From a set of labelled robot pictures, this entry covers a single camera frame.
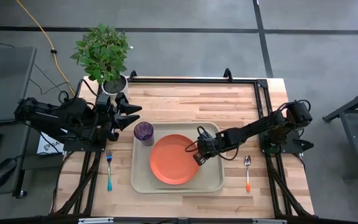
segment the potted plant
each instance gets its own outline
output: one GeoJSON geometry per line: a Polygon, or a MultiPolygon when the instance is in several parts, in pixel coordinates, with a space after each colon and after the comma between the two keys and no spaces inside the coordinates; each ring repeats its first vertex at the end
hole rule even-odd
{"type": "Polygon", "coordinates": [[[107,95],[123,92],[128,98],[128,82],[121,74],[127,70],[124,60],[130,49],[125,33],[99,24],[75,44],[77,52],[70,58],[85,67],[89,79],[98,81],[107,95]]]}

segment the utensil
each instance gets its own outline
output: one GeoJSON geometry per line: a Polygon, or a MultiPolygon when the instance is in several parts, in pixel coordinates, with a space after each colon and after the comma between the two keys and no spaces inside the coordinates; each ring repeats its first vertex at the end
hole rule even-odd
{"type": "Polygon", "coordinates": [[[154,128],[148,122],[140,122],[134,128],[134,136],[144,146],[152,146],[154,144],[154,128]]]}
{"type": "Polygon", "coordinates": [[[158,140],[150,153],[150,168],[158,180],[179,185],[196,175],[200,167],[193,154],[185,151],[192,143],[191,139],[180,134],[170,134],[158,140]]]}
{"type": "Polygon", "coordinates": [[[246,156],[244,159],[244,165],[247,167],[247,192],[250,192],[251,185],[249,183],[249,166],[251,165],[251,156],[246,156]]]}
{"type": "Polygon", "coordinates": [[[107,183],[107,191],[110,192],[112,190],[111,171],[110,171],[110,162],[112,161],[112,155],[111,155],[111,150],[110,149],[106,150],[106,156],[107,156],[108,171],[109,171],[109,182],[107,183]]]}

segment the orange plate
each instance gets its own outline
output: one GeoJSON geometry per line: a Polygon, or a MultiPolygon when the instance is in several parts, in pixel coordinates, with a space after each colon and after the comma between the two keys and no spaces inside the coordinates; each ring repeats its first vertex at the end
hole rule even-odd
{"type": "MultiPolygon", "coordinates": [[[[171,134],[160,139],[150,154],[150,168],[166,184],[178,185],[191,180],[200,168],[185,148],[193,143],[187,137],[171,134]]],[[[187,150],[195,149],[193,145],[187,150]]]]}

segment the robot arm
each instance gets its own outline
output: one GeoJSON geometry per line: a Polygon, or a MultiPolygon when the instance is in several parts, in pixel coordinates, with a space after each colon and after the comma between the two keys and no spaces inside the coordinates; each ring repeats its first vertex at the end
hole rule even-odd
{"type": "Polygon", "coordinates": [[[209,158],[222,152],[238,149],[249,137],[264,132],[267,132],[266,141],[271,146],[285,143],[286,136],[290,131],[304,128],[312,121],[309,113],[310,108],[308,109],[302,101],[285,103],[268,116],[242,128],[229,128],[220,131],[216,133],[215,138],[205,132],[200,134],[197,140],[198,152],[193,155],[194,159],[201,166],[209,158]],[[284,109],[287,109],[287,117],[282,114],[284,109]]]}
{"type": "Polygon", "coordinates": [[[110,96],[99,95],[94,105],[75,96],[61,106],[54,106],[27,98],[19,101],[14,114],[17,120],[30,121],[36,130],[72,145],[75,150],[94,151],[107,139],[117,141],[119,134],[115,129],[123,130],[140,118],[129,114],[142,107],[128,104],[123,93],[118,93],[115,101],[117,106],[111,104],[110,96]]]}

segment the cup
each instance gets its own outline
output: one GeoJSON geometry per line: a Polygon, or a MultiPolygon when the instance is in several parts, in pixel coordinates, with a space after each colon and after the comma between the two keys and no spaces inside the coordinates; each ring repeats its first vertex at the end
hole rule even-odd
{"type": "Polygon", "coordinates": [[[148,122],[140,122],[134,128],[134,136],[144,146],[152,146],[154,144],[154,128],[148,122]]]}

